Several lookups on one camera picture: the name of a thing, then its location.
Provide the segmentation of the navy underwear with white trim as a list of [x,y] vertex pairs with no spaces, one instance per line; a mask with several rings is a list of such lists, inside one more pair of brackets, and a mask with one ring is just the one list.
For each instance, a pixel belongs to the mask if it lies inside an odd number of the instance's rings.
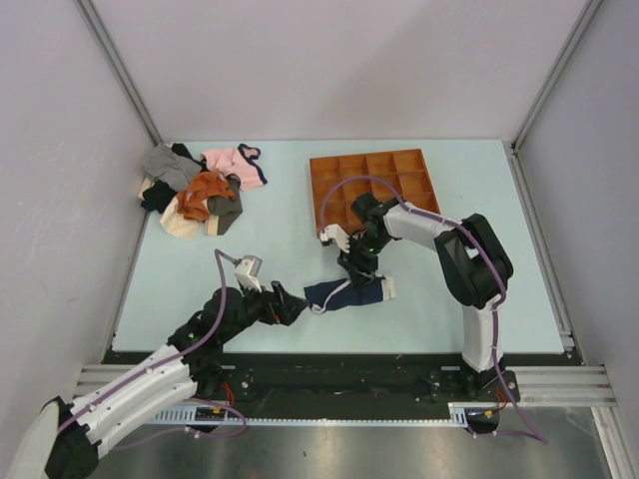
[[371,282],[355,286],[348,278],[324,281],[304,288],[310,310],[315,314],[337,311],[350,306],[365,306],[395,299],[390,275],[377,275]]

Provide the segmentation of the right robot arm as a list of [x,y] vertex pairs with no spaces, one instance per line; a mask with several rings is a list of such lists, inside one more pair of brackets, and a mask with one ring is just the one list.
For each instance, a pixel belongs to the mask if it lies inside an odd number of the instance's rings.
[[473,214],[459,222],[410,202],[380,202],[365,193],[351,211],[361,227],[348,234],[338,225],[321,230],[321,241],[334,241],[337,259],[355,286],[371,282],[378,256],[393,240],[409,240],[437,254],[448,291],[462,306],[464,342],[460,372],[462,392],[472,400],[492,393],[502,368],[498,309],[505,302],[513,264],[488,219]]

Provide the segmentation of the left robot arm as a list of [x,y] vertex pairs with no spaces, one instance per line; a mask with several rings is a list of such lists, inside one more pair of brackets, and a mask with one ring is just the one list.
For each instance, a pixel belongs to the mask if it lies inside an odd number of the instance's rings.
[[209,399],[227,375],[225,343],[257,322],[292,325],[308,308],[277,281],[270,289],[221,287],[155,352],[102,388],[61,403],[50,478],[86,478],[122,439],[167,407]]

